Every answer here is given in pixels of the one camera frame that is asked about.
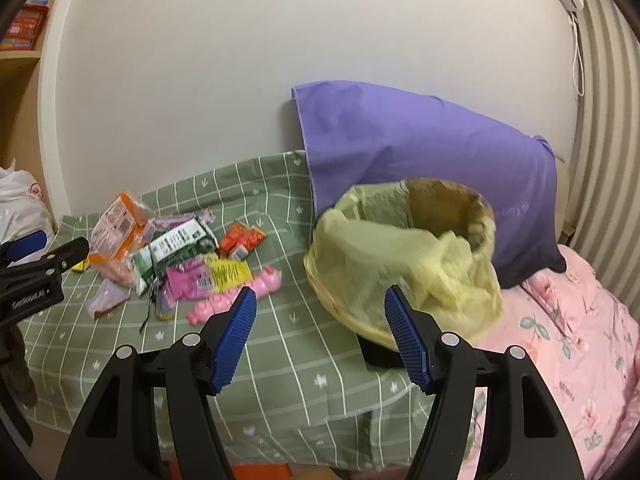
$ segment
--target blue gripper pad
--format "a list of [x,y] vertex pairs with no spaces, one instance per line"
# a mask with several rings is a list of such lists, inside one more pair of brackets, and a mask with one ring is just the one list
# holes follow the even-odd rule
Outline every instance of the blue gripper pad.
[[431,383],[429,373],[429,354],[406,309],[404,301],[392,287],[385,293],[385,317],[394,335],[402,362],[412,383],[425,390]]
[[47,234],[44,231],[36,231],[11,242],[5,259],[8,262],[17,262],[25,256],[43,249],[46,245]]
[[210,380],[215,395],[231,383],[240,354],[254,325],[256,306],[255,292],[250,289],[240,300],[236,312],[226,326],[225,333],[220,338],[220,343],[213,355],[213,375]]

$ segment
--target pink snack package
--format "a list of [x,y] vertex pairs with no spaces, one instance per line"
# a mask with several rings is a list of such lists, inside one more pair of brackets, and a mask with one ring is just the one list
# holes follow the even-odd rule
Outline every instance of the pink snack package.
[[166,282],[176,300],[204,300],[213,292],[209,266],[196,256],[175,267],[167,267]]
[[255,292],[256,299],[259,300],[272,292],[280,290],[282,286],[282,273],[271,266],[264,266],[262,272],[256,274],[250,282],[246,282],[241,286],[234,286],[223,294],[216,292],[206,300],[196,303],[193,310],[187,314],[187,319],[192,325],[197,325],[198,323],[204,324],[214,314],[227,312],[231,308],[231,305],[233,305],[243,286],[251,287]]

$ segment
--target snack package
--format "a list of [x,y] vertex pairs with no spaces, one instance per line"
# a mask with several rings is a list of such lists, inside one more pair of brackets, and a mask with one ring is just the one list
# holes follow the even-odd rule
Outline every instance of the snack package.
[[75,264],[73,267],[71,267],[71,270],[75,272],[85,272],[90,265],[91,263],[89,263],[89,257],[86,257],[79,264]]
[[167,268],[217,248],[218,239],[205,223],[197,218],[187,220],[149,244],[154,274],[163,278]]
[[128,256],[148,242],[146,225],[152,214],[129,193],[120,193],[91,233],[88,263],[105,278],[133,285]]
[[166,280],[176,300],[203,300],[252,279],[247,262],[220,260],[203,254],[166,270]]
[[211,209],[206,208],[202,211],[190,212],[190,213],[178,213],[175,215],[162,216],[154,218],[151,221],[151,225],[156,234],[164,234],[171,229],[177,228],[179,225],[184,224],[187,220],[197,218],[201,224],[211,224],[216,216],[211,213]]
[[129,267],[136,294],[142,296],[148,290],[154,277],[154,263],[151,261],[148,245],[129,255]]
[[251,269],[247,262],[237,260],[209,260],[206,261],[211,271],[214,292],[226,292],[234,286],[240,286],[252,280]]
[[176,300],[203,300],[213,292],[214,283],[203,256],[196,256],[166,270],[166,282]]
[[244,260],[267,237],[267,233],[256,226],[233,222],[220,241],[220,256],[229,260]]
[[89,317],[98,319],[127,300],[129,294],[130,290],[128,288],[124,288],[113,283],[111,280],[105,279],[98,287],[94,297],[92,297],[84,307]]
[[177,304],[169,284],[165,283],[158,294],[156,294],[156,319],[160,321],[171,321],[175,317],[175,307]]

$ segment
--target orange snack bag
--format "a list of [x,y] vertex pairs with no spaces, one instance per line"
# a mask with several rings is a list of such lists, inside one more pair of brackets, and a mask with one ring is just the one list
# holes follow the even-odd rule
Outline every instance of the orange snack bag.
[[262,229],[236,220],[220,241],[218,252],[229,260],[244,260],[266,237]]
[[89,239],[89,263],[110,280],[133,286],[127,256],[150,242],[147,222],[153,212],[121,192],[100,216]]

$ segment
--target white wall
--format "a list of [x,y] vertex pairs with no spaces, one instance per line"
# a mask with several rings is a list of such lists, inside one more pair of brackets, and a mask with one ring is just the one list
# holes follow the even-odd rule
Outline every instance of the white wall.
[[328,78],[437,94],[568,158],[572,55],[558,0],[72,0],[54,96],[68,203],[299,148],[290,87]]

